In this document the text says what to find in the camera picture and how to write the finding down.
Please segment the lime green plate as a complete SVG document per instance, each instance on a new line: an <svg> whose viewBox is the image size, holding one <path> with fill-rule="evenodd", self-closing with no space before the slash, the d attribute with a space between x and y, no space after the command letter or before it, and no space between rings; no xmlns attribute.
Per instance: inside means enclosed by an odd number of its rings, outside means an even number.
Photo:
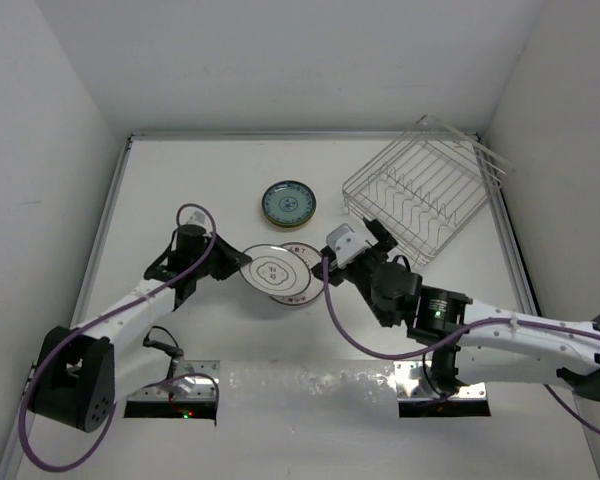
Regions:
<svg viewBox="0 0 600 480"><path fill-rule="evenodd" d="M303 220L295 223L281 223L274 221L268 217L265 218L265 223L276 231L290 232L306 227L311 220Z"/></svg>

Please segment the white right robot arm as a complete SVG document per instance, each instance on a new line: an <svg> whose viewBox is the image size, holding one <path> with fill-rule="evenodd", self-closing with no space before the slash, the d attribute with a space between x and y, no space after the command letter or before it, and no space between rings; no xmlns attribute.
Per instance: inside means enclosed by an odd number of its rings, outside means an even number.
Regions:
<svg viewBox="0 0 600 480"><path fill-rule="evenodd" d="M404 326L430 355L433 390L452 395L481 382L559 386L600 402L600 314L562 322L490 306L465 294L426 286L378 220L366 220L369 242L348 224L326 237L314 276L326 290L351 283L378 323Z"/></svg>

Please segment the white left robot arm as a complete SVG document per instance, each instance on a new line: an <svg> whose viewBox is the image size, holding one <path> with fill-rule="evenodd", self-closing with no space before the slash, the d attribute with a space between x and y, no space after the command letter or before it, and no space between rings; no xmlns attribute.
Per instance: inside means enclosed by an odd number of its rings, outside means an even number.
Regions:
<svg viewBox="0 0 600 480"><path fill-rule="evenodd" d="M96 430L118 400L166 379L181 355L147 340L151 327L176 311L199 280L226 280L251 261L202 226L176 228L129 294L90 321L47 333L27 410L83 432Z"/></svg>

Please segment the blue floral patterned plate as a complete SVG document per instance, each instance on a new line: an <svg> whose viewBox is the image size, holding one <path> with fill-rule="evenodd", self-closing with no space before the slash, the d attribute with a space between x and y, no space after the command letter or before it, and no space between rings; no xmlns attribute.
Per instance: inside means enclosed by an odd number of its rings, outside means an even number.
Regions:
<svg viewBox="0 0 600 480"><path fill-rule="evenodd" d="M261 199L261 209L265 218L281 223L295 223L313 217L317 199L308 185L295 180L284 180L267 188Z"/></svg>

